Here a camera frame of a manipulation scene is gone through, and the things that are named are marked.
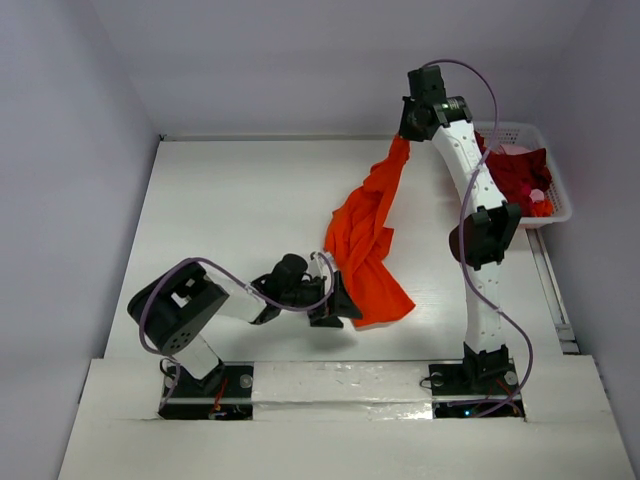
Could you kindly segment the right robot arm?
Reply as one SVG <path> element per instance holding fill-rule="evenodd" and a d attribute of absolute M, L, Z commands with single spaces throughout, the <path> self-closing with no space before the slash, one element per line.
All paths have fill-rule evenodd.
<path fill-rule="evenodd" d="M 458 225 L 449 235 L 465 281 L 467 328 L 463 358 L 435 363 L 427 380 L 437 396 L 487 395 L 513 374 L 498 298 L 500 266 L 521 219 L 486 165 L 466 100 L 447 94 L 441 70 L 430 62 L 408 74 L 399 128 L 402 138 L 429 141 L 445 161 L 461 199 Z"/>

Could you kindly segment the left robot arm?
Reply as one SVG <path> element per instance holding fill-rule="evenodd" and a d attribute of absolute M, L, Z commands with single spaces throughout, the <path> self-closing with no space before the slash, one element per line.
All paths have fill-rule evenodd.
<path fill-rule="evenodd" d="M 188 258 L 145 288 L 127 305 L 143 348 L 161 356 L 166 393 L 182 388 L 198 395 L 218 392 L 226 368 L 202 332 L 216 317 L 264 325 L 283 312 L 302 313 L 313 327 L 340 328 L 360 320 L 333 258 L 287 253 L 273 269 L 244 282 L 214 262 Z"/>

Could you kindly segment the orange t shirt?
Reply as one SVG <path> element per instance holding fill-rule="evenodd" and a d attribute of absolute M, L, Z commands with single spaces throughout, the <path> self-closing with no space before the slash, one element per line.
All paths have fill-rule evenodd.
<path fill-rule="evenodd" d="M 386 158 L 374 164 L 361 185 L 336 209 L 326 231 L 324 249 L 342 274 L 362 317 L 357 329 L 396 322 L 415 308 L 400 283 L 384 265 L 394 230 L 385 225 L 403 169 L 410 159 L 410 142 L 397 135 Z"/>

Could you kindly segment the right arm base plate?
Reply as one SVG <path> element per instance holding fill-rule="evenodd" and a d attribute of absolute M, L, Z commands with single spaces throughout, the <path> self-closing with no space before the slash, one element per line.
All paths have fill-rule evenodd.
<path fill-rule="evenodd" d="M 525 409 L 513 364 L 508 370 L 473 386 L 458 363 L 438 363 L 419 385 L 431 394 L 433 417 L 436 419 L 521 418 Z"/>

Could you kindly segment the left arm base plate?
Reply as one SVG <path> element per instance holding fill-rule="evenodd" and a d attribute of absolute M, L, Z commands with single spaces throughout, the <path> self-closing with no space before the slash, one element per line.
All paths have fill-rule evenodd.
<path fill-rule="evenodd" d="M 202 380 L 195 379 L 184 368 L 172 394 L 169 394 L 176 368 L 162 367 L 165 384 L 161 399 L 169 399 L 159 408 L 165 420 L 252 420 L 253 363 L 218 365 Z"/>

